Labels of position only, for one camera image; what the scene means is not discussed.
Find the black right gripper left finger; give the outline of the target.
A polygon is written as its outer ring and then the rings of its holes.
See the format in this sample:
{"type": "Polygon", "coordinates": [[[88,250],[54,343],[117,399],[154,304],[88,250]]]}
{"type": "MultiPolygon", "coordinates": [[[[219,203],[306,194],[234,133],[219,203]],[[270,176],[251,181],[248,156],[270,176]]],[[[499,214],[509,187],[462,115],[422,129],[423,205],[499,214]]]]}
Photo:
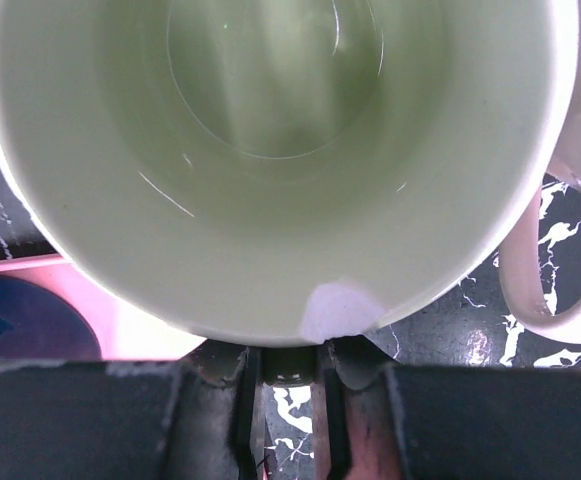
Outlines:
{"type": "Polygon", "coordinates": [[[262,353],[0,360],[0,479],[258,479],[262,353]]]}

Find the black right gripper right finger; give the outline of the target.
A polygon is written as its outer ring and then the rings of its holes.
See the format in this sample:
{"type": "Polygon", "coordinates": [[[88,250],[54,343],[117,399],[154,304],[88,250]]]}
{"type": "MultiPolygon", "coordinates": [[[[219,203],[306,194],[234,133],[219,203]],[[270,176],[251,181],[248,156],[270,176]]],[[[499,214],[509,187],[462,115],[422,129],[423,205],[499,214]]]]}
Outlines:
{"type": "Polygon", "coordinates": [[[404,365],[315,350],[320,479],[581,479],[581,371],[404,365]]]}

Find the light green mug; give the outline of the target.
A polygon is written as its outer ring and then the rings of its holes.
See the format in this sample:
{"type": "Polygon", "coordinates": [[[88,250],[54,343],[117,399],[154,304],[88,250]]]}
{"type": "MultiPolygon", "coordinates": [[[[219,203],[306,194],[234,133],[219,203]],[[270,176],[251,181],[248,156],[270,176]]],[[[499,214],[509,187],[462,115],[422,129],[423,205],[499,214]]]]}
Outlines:
{"type": "Polygon", "coordinates": [[[0,169],[159,322],[298,347],[426,307],[511,232],[573,1],[0,1],[0,169]]]}

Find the peach pink mug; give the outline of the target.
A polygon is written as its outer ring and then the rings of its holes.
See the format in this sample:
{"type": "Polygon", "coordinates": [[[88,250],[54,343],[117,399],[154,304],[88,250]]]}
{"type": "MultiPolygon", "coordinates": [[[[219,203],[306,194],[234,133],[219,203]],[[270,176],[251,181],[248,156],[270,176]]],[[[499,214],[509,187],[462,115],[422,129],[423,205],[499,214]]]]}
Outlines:
{"type": "Polygon", "coordinates": [[[499,249],[509,312],[526,330],[581,344],[581,2],[579,59],[564,126],[539,189],[499,249]]]}

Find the dark blue mug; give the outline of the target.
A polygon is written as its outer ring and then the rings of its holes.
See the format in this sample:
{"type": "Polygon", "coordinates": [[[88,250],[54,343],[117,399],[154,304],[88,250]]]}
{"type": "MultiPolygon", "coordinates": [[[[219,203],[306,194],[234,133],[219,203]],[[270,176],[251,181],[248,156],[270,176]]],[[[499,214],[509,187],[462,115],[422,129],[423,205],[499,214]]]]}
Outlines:
{"type": "Polygon", "coordinates": [[[0,358],[99,360],[101,348],[69,303],[29,281],[0,275],[0,358]]]}

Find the pink plastic tray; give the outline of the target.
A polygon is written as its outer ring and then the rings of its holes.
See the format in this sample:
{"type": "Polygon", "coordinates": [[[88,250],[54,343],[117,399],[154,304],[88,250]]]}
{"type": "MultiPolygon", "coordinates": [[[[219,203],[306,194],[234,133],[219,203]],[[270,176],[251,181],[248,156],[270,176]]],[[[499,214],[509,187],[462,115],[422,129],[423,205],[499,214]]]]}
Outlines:
{"type": "Polygon", "coordinates": [[[175,360],[205,341],[109,294],[58,254],[0,260],[0,274],[30,281],[75,307],[106,360],[175,360]]]}

